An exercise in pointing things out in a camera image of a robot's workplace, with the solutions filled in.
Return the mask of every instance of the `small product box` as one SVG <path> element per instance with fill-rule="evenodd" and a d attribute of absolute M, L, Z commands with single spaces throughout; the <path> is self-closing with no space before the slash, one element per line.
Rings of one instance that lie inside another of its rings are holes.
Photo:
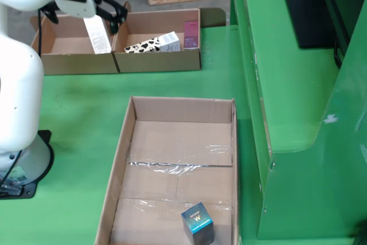
<path fill-rule="evenodd" d="M 125 48 L 126 53 L 179 52 L 180 50 L 179 38 L 175 32 L 164 34 Z"/>
<path fill-rule="evenodd" d="M 185 49 L 195 49 L 199 47 L 199 22 L 185 22 Z"/>
<path fill-rule="evenodd" d="M 95 15 L 91 18 L 84 18 L 84 24 L 94 53 L 96 55 L 111 53 L 110 35 L 105 20 Z"/>
<path fill-rule="evenodd" d="M 193 245 L 209 245 L 214 241 L 213 220 L 202 203 L 182 213 L 182 220 Z"/>

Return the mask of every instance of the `black cable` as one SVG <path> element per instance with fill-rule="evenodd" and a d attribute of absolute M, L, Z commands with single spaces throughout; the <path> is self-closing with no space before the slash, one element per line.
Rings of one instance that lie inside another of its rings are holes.
<path fill-rule="evenodd" d="M 335 60 L 335 64 L 337 65 L 337 67 L 340 69 L 342 67 L 342 60 L 340 59 L 339 55 L 338 55 L 338 38 L 335 39 L 335 43 L 334 43 L 334 60 Z"/>
<path fill-rule="evenodd" d="M 9 177 L 9 174 L 11 173 L 11 171 L 13 170 L 13 168 L 15 167 L 15 165 L 18 162 L 18 159 L 21 156 L 21 154 L 22 154 L 22 150 L 19 151 L 19 153 L 16 156 L 16 158 L 14 159 L 14 162 L 12 163 L 10 169 L 7 171 L 7 173 L 5 174 L 4 178 L 1 180 L 0 187 L 5 183 L 6 179 Z"/>
<path fill-rule="evenodd" d="M 42 53 L 42 22 L 41 9 L 38 10 L 38 55 L 41 57 Z"/>

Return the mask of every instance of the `green table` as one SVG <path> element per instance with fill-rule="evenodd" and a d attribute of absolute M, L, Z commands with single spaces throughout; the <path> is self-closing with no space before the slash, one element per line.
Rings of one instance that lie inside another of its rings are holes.
<path fill-rule="evenodd" d="M 45 77 L 40 129 L 52 131 L 54 165 L 33 199 L 0 202 L 1 244 L 94 243 L 131 95 L 235 98 L 241 177 L 259 177 L 237 27 L 207 28 L 201 71 Z M 258 181 L 246 189 L 260 196 Z M 251 200 L 243 204 L 253 206 Z"/>

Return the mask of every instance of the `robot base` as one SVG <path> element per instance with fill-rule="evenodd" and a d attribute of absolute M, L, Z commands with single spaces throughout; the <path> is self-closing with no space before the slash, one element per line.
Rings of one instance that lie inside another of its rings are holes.
<path fill-rule="evenodd" d="M 34 196 L 34 194 L 36 193 L 36 189 L 37 189 L 37 184 L 38 182 L 40 182 L 46 175 L 47 173 L 50 171 L 52 165 L 53 165 L 53 160 L 54 160 L 54 154 L 53 154 L 53 150 L 51 145 L 49 144 L 50 139 L 51 139 L 51 131 L 49 130 L 40 130 L 38 132 L 39 136 L 42 138 L 42 140 L 47 144 L 47 147 L 50 150 L 50 163 L 47 166 L 47 169 L 43 172 L 42 175 L 39 176 L 39 178 L 37 178 L 36 180 L 34 180 L 33 182 L 26 184 L 23 186 L 23 192 L 20 196 L 4 196 L 1 197 L 0 196 L 0 200 L 10 200 L 10 199 L 29 199 L 32 198 Z"/>

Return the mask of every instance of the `black panel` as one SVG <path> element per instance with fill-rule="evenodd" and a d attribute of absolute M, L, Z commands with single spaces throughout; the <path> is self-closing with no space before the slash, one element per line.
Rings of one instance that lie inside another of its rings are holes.
<path fill-rule="evenodd" d="M 286 0 L 301 48 L 332 48 L 335 29 L 325 0 Z"/>

